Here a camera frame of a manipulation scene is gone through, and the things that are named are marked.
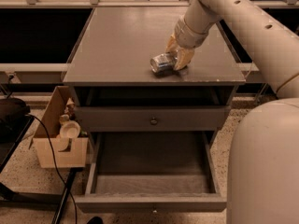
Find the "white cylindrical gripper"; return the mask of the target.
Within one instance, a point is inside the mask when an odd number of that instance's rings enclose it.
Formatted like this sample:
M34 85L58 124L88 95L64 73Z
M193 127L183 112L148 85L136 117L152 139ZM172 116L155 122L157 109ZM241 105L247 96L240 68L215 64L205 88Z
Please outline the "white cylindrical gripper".
M185 68L192 60L194 49L206 40L209 29L221 17L199 0L193 0L186 13L178 20L174 34L171 34L165 52L176 52L176 71Z

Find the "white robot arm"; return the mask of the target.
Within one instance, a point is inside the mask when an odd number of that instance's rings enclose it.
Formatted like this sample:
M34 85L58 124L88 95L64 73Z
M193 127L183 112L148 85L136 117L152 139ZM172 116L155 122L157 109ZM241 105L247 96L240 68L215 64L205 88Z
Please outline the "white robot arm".
M224 20L276 94L235 130L226 224L299 224L299 37L250 0L193 0L167 50L177 70Z

